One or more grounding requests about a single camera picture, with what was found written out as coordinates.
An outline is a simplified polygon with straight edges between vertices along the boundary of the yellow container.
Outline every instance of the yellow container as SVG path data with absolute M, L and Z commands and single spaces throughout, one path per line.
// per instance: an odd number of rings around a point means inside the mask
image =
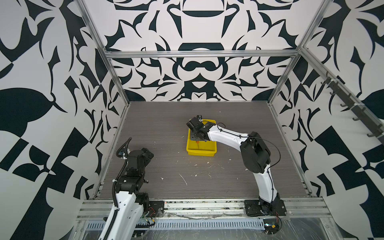
M 203 119 L 203 123 L 207 122 L 216 123 L 215 120 L 211 119 Z M 187 140 L 187 152 L 189 155 L 193 156 L 205 156 L 205 157 L 213 157 L 215 153 L 217 153 L 217 143 L 214 141 L 192 141 L 191 137 L 191 129 L 188 129 L 188 140 Z

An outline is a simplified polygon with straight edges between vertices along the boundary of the white arm segment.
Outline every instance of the white arm segment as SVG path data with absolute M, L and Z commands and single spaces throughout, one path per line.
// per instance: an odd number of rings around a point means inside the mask
M 134 193 L 129 194 L 129 192 L 120 191 L 116 194 L 116 198 L 119 203 L 120 210 L 116 216 L 111 232 L 109 233 L 108 240 L 131 239 L 133 231 L 136 228 L 136 224 L 143 215 L 143 206 L 135 202 L 136 195 Z M 99 239 L 104 239 L 105 233 L 111 224 L 114 210 L 115 207 L 112 204 L 112 209 Z
M 246 138 L 248 137 L 248 134 L 234 132 L 222 127 L 218 127 L 217 125 L 214 125 L 209 129 L 208 137 L 211 141 L 223 143 L 225 145 L 228 145 L 240 151 L 240 145 L 242 142 L 246 140 Z M 273 201 L 276 197 L 277 190 L 273 184 L 273 181 L 271 180 L 272 179 L 271 169 L 269 169 L 269 174 L 271 175 L 271 178 L 266 172 L 269 166 L 270 166 L 269 164 L 266 166 L 266 168 L 264 169 L 264 173 L 253 173 L 253 175 L 255 176 L 257 186 L 259 187 L 260 198 L 266 202 L 271 203 L 271 200 Z

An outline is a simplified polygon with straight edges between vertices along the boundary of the yellow plastic tray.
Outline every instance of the yellow plastic tray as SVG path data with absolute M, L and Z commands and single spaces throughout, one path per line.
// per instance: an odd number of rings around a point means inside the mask
M 204 124 L 206 124 L 208 121 L 216 123 L 215 120 L 203 119 Z M 213 157 L 215 153 L 217 153 L 216 142 L 192 141 L 190 137 L 191 137 L 191 130 L 188 129 L 187 152 L 189 155 Z

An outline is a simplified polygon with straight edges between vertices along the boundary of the black and white patterned wall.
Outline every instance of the black and white patterned wall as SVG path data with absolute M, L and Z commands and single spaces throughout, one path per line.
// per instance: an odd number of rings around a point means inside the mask
M 1 239 L 67 239 L 124 103 L 73 0 L 0 3 Z
M 309 50 L 383 119 L 384 3 L 335 0 Z M 384 146 L 301 58 L 273 102 L 314 195 L 322 196 L 343 237 L 384 237 Z
M 321 0 L 86 0 L 109 51 L 295 49 Z M 133 101 L 267 100 L 288 57 L 115 59 Z

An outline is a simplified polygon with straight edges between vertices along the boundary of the wooden table surface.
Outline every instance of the wooden table surface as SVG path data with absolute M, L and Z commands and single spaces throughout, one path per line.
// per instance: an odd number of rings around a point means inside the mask
M 303 185 L 284 145 L 268 105 L 256 102 L 132 102 L 121 131 L 118 145 L 129 137 L 129 149 L 148 148 L 154 158 L 146 167 L 140 192 L 150 198 L 243 198 L 258 197 L 252 172 L 246 170 L 241 153 L 217 143 L 214 157 L 190 156 L 186 151 L 187 121 L 202 115 L 223 122 L 227 129 L 251 133 L 273 142 L 281 152 L 281 161 L 271 168 L 280 197 L 305 197 Z M 266 142 L 271 162 L 278 151 Z M 110 199 L 112 180 L 123 165 L 115 155 L 109 165 L 100 199 Z

